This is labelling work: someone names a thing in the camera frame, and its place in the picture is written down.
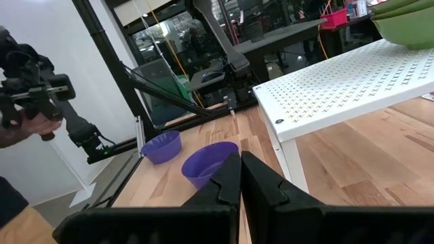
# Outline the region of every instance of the pegboard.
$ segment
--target pegboard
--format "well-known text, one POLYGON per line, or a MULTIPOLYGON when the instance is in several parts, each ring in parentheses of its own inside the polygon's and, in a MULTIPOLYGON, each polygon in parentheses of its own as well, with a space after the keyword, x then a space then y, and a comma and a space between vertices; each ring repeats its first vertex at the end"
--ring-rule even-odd
MULTIPOLYGON (((429 88, 434 85, 433 63, 434 49, 410 51, 380 40, 261 84, 254 92, 277 135, 287 140, 282 137, 299 133, 285 136, 285 132, 308 133, 309 129, 300 127, 310 123, 335 115, 345 119, 345 113, 355 117, 434 91, 429 88), (376 104, 375 108, 357 111, 370 104, 376 104), (279 119, 284 122, 274 123, 279 119)), ((327 124, 341 121, 332 119, 327 124)))

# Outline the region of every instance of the bowl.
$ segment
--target bowl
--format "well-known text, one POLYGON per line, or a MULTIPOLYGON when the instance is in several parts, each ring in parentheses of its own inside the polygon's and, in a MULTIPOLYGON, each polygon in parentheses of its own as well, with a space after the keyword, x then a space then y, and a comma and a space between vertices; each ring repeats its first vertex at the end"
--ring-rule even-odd
POLYGON ((160 164, 173 159, 182 149, 179 131, 161 134, 142 147, 142 154, 153 164, 160 164))
POLYGON ((434 47, 434 7, 393 18, 373 20, 381 36, 411 50, 434 47))
POLYGON ((205 186, 231 153, 238 153, 238 145, 219 142, 206 146, 192 154, 182 166, 182 175, 197 190, 205 186))
POLYGON ((423 9, 426 9, 429 7, 434 7, 434 1, 433 0, 419 0, 416 3, 405 5, 403 7, 392 10, 390 12, 372 16, 372 20, 382 20, 385 18, 393 18, 396 16, 401 16, 404 14, 417 12, 417 11, 420 11, 420 10, 423 10, 423 9))
POLYGON ((388 0, 376 5, 370 5, 368 7, 374 12, 375 15, 377 15, 387 13, 416 1, 418 0, 388 0))

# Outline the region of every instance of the purple bowl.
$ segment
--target purple bowl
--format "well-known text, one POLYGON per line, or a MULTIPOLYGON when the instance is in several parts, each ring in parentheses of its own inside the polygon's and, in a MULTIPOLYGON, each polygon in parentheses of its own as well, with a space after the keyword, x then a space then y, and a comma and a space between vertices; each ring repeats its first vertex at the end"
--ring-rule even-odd
POLYGON ((219 142, 206 146, 185 161, 181 169, 182 175, 199 190, 234 152, 238 152, 238 145, 232 142, 219 142))
POLYGON ((173 159, 182 149, 179 131, 169 131, 153 138, 142 147, 142 154, 153 164, 173 159))

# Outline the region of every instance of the green bowl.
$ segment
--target green bowl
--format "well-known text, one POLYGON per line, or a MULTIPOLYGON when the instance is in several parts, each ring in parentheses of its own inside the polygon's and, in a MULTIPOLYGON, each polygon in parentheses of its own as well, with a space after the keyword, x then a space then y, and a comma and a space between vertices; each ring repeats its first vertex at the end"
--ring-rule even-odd
POLYGON ((434 7, 393 18, 373 20, 381 36, 411 50, 434 47, 434 7))
POLYGON ((372 16, 372 20, 382 20, 382 19, 386 19, 386 18, 393 18, 396 16, 401 16, 404 14, 417 12, 417 11, 420 11, 422 9, 426 9, 429 7, 434 7, 434 0, 419 0, 416 3, 412 3, 409 5, 400 7, 398 9, 393 10, 393 11, 372 16))
POLYGON ((383 3, 369 6, 369 8, 374 12, 374 14, 377 15, 387 13, 389 11, 414 3, 416 1, 418 0, 388 0, 383 3))

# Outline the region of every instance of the red container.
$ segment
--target red container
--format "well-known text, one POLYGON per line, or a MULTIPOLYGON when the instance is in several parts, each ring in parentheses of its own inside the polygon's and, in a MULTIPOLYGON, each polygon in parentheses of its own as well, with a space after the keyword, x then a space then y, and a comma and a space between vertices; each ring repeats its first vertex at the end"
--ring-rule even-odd
POLYGON ((334 12, 333 14, 324 15, 321 18, 327 19, 327 22, 321 24, 322 29, 334 29, 342 24, 348 23, 347 8, 334 12))

